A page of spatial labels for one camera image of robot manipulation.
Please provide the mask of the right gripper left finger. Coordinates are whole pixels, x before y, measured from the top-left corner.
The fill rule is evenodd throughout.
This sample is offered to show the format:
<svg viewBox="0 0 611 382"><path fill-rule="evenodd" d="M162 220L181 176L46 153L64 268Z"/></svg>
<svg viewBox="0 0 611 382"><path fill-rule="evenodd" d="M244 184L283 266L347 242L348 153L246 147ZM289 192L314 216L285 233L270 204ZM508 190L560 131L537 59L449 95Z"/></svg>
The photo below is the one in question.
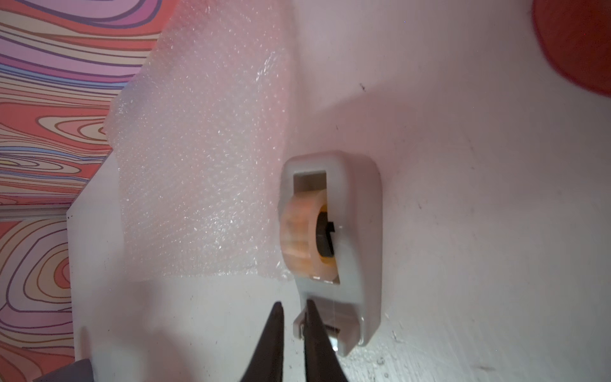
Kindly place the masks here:
<svg viewBox="0 0 611 382"><path fill-rule="evenodd" d="M283 380L284 310L275 302L241 382Z"/></svg>

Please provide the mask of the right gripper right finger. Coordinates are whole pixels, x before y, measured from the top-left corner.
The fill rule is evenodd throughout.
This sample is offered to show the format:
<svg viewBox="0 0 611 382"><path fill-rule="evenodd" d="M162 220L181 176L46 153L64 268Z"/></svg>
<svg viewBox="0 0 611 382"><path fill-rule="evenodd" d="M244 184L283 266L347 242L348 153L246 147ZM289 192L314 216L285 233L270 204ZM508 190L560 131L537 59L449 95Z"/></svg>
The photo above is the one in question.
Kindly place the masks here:
<svg viewBox="0 0 611 382"><path fill-rule="evenodd" d="M303 340L307 382L348 381L331 345L318 308L311 299L305 305Z"/></svg>

